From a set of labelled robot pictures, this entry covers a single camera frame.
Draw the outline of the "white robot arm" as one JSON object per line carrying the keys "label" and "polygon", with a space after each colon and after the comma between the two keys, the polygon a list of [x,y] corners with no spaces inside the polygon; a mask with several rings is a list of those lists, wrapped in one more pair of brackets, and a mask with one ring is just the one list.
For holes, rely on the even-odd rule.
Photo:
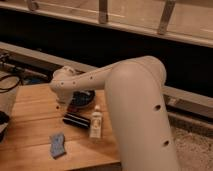
{"label": "white robot arm", "polygon": [[80,90],[105,92],[123,171],[181,171],[163,97],[166,69],[144,56],[77,75],[56,70],[50,83],[60,105],[69,105]]}

